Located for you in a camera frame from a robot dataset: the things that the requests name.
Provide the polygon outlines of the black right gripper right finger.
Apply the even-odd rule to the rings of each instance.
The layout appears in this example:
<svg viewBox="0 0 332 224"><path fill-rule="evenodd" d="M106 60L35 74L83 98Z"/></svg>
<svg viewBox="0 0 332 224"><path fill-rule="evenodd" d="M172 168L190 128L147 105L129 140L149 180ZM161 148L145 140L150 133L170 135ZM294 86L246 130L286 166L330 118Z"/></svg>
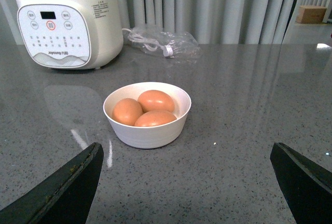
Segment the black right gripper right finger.
<svg viewBox="0 0 332 224"><path fill-rule="evenodd" d="M296 223L331 223L331 172L283 143L270 161Z"/></svg>

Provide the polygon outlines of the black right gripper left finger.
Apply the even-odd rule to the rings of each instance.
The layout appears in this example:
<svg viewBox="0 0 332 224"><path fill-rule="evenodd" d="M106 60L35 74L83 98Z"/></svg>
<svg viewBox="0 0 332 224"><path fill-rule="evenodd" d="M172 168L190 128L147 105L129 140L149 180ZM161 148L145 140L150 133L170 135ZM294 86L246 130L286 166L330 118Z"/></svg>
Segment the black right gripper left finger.
<svg viewBox="0 0 332 224"><path fill-rule="evenodd" d="M86 223L104 151L93 143L1 210L1 223Z"/></svg>

